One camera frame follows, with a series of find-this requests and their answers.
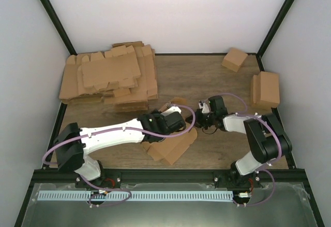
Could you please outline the brown cardboard box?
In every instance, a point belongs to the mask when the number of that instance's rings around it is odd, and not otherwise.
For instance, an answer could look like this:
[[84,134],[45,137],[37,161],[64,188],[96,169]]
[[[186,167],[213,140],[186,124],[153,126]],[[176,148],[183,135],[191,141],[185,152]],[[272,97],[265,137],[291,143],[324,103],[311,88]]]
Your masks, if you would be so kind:
[[166,138],[161,142],[142,142],[141,146],[154,161],[165,165],[173,165],[197,139],[197,130],[193,127],[189,132],[175,138]]

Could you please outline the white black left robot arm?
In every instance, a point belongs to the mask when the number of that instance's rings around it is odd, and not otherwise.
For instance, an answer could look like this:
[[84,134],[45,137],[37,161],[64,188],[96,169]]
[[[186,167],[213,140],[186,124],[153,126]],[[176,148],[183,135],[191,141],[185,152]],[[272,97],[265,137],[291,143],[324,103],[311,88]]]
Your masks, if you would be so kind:
[[71,123],[55,139],[55,144],[79,137],[55,150],[57,168],[60,172],[75,172],[82,175],[95,188],[106,181],[100,161],[89,155],[97,150],[126,143],[160,142],[164,138],[156,137],[142,130],[159,135],[170,135],[186,129],[186,123],[178,107],[165,112],[154,110],[142,114],[130,121],[98,128],[79,128]]

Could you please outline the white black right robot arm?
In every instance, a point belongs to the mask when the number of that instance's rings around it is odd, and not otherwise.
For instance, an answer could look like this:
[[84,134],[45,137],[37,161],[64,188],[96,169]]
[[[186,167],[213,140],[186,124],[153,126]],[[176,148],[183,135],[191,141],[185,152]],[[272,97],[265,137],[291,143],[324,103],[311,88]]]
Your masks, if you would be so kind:
[[245,115],[242,112],[228,113],[223,97],[212,96],[198,103],[196,111],[186,118],[186,122],[207,130],[215,127],[224,132],[245,134],[250,151],[241,159],[233,162],[229,171],[229,181],[235,187],[242,187],[253,173],[266,165],[288,155],[292,143],[273,113]]

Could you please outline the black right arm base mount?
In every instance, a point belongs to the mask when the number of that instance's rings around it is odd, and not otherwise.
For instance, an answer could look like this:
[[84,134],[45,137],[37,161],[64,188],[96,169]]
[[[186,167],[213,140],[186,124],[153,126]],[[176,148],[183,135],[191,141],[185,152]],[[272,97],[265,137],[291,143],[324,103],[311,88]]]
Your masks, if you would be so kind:
[[240,175],[237,171],[232,170],[215,170],[213,171],[214,184],[218,188],[248,188],[255,181],[255,172],[248,175]]

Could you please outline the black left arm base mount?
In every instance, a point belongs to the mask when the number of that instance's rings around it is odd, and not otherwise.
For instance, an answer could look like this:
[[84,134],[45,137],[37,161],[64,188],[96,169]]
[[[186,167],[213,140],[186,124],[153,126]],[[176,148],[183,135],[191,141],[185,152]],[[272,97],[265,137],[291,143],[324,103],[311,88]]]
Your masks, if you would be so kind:
[[[119,188],[121,184],[121,174],[104,172],[99,178],[89,181],[94,186],[100,188]],[[92,188],[82,178],[75,183],[77,188]]]

